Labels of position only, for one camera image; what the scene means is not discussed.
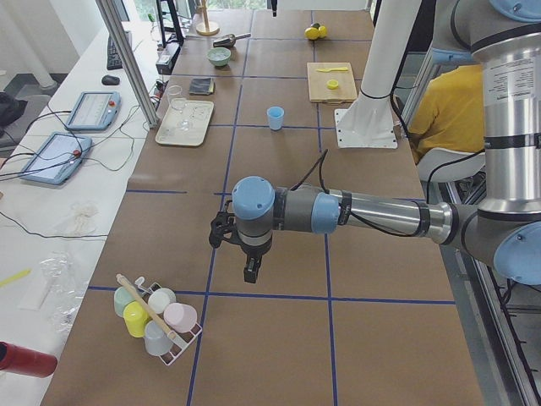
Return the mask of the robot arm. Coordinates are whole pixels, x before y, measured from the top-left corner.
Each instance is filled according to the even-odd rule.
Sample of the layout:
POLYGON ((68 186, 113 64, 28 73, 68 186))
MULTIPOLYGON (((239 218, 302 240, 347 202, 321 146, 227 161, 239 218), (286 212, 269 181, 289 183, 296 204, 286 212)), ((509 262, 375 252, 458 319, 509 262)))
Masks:
POLYGON ((211 224, 257 280, 276 230, 332 233, 342 225, 450 245, 527 285, 540 282, 540 4, 439 1, 435 45, 480 63, 484 79, 486 196, 477 206, 428 204, 298 184, 240 180, 211 224))

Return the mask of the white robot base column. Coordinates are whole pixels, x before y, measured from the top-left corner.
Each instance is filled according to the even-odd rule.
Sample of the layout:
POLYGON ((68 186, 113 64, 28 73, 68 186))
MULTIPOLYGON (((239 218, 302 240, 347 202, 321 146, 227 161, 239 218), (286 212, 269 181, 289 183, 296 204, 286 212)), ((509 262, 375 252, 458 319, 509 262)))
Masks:
POLYGON ((337 146, 395 149, 393 88, 422 1, 382 1, 358 98, 336 109, 337 146))

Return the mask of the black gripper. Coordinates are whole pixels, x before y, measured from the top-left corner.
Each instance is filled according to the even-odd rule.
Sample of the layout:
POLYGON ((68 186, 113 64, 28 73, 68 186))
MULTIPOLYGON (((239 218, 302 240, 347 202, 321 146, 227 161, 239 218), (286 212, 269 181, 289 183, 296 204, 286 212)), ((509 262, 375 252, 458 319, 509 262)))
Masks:
POLYGON ((247 259, 243 269, 246 283, 256 283, 262 263, 262 258, 271 249, 271 235, 265 234, 257 237, 240 234, 241 248, 247 259))

